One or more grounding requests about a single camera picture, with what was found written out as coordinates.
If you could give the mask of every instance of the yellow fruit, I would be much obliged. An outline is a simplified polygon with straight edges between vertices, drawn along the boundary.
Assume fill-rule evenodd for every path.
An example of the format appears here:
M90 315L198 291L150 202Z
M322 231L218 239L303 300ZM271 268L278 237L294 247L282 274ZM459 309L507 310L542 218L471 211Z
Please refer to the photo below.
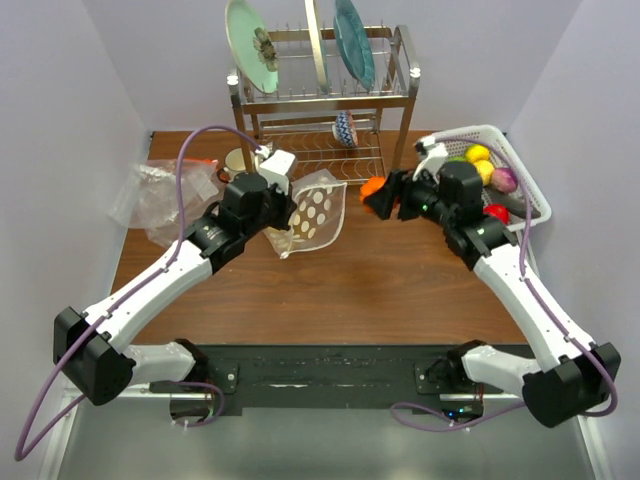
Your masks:
M464 152L464 156L471 163L479 162L480 160L489 160L489 149L482 145L471 145Z
M482 185L485 187L489 185L489 183L491 183L491 174L495 170L493 164L488 160L478 160L473 166L476 167L476 170L478 170L478 173L482 177Z

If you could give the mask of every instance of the teal plate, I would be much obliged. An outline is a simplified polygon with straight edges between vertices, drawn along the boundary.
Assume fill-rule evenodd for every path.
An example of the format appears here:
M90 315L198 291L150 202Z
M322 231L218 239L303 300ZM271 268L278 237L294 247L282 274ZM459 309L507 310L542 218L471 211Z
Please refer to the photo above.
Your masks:
M262 18L245 0L229 0L225 16L227 40L236 65L258 90L265 93L275 92L278 88L278 72L269 71L267 63L262 61L264 53L261 55L261 51L254 45L256 30L267 31ZM264 52L267 56L268 52L275 56L270 40L269 45L265 48L271 50L265 49Z
M347 70L365 90L371 90L376 80L373 53L360 15L351 0L336 0L333 29L340 56Z

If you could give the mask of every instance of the dish rack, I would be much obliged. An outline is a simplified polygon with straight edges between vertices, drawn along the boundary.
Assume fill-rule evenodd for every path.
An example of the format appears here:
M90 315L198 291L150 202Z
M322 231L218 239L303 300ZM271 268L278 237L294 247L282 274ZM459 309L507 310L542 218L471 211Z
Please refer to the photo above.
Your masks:
M294 153L295 176L327 168L348 183L364 183L371 176L386 176L380 145L380 125L387 108L401 108L391 168L399 168L409 123L420 84L420 67L409 30L399 25L365 27L373 52L376 81L366 91L347 71L338 52L333 28L322 28L329 90L317 82L309 30L300 26L270 31L279 59L279 83L275 92L257 89L234 64L227 76L236 127L246 132L245 116L253 135L262 144ZM358 132L358 146L345 148L333 138L331 127L337 112L351 110ZM253 170L249 147L242 142L245 167Z

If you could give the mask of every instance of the purple onion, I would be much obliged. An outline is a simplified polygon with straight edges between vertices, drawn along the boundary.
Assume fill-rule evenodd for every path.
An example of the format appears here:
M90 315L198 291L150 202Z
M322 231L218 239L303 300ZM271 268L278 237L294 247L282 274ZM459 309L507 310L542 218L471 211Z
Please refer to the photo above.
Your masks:
M509 167L500 167L491 174L491 185L502 193L513 193L518 188L518 180Z

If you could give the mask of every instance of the plate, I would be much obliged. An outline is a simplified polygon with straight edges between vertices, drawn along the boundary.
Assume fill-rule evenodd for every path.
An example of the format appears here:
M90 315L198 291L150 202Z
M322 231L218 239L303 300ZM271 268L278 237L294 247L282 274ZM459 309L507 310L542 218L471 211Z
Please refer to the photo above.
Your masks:
M347 70L365 90L371 90L376 79L373 53L360 15L351 0L336 0L333 29L340 56Z
M258 12L246 0L229 0L225 23L229 47L238 68L261 92L275 92L278 72L269 71L269 66L277 67L277 55Z
M324 48L324 40L318 24L318 8L316 0L305 0L304 7L307 12L307 24L309 26L309 40L313 52L313 64L316 67L318 86L323 93L329 93L329 75L327 74L327 54Z

